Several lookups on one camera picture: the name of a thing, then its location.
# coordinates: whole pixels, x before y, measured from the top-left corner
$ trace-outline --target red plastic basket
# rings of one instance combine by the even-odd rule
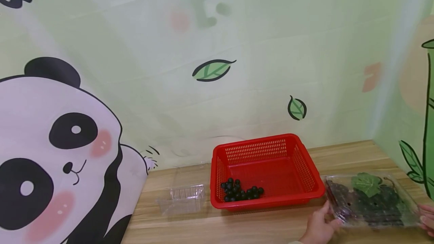
[[[242,189],[263,187],[259,199],[225,202],[220,187],[228,178],[240,179]],[[211,162],[211,204],[230,211],[306,204],[325,193],[305,146],[294,134],[218,145]]]

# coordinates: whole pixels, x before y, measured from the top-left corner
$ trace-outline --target bunch of grapes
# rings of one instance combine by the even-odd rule
[[[369,198],[358,189],[354,189],[356,205],[363,218],[371,227],[403,226],[402,213],[397,207],[399,195],[393,187],[380,186],[380,193]]]
[[[258,188],[256,185],[244,191],[241,188],[241,181],[239,179],[234,181],[233,178],[223,182],[220,187],[225,190],[225,202],[259,199],[260,195],[264,193],[264,189]]]
[[[326,181],[327,193],[332,203],[338,206],[335,215],[348,220],[362,218],[371,227],[403,226],[402,213],[397,205],[400,198],[394,187],[380,185],[380,193],[369,198],[363,191],[350,192],[345,185]]]

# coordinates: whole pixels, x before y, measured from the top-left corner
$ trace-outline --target wall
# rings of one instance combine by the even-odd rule
[[[20,9],[0,5],[0,72],[20,74],[37,56],[68,61],[84,88],[118,116],[122,141],[153,154],[160,169],[208,162],[217,144],[281,133],[296,133],[308,148],[359,141],[372,138],[377,84],[400,4],[32,0]]]
[[[434,107],[433,90],[429,91],[433,85],[433,55],[431,63],[428,56],[429,41],[434,39],[434,12],[420,16],[425,18],[416,24],[405,56],[394,62],[399,72],[389,90],[374,140],[434,199],[434,152],[430,146],[434,139],[430,133]]]

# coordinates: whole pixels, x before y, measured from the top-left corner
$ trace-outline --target panda eye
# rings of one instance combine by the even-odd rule
[[[52,125],[49,140],[54,147],[75,149],[95,140],[98,128],[95,121],[82,113],[66,113]]]
[[[18,230],[48,206],[54,185],[48,173],[30,159],[9,159],[0,165],[0,227]]]

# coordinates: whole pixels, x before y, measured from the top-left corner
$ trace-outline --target panda nose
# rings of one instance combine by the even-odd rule
[[[72,162],[68,162],[63,166],[63,172],[68,174],[72,170]]]

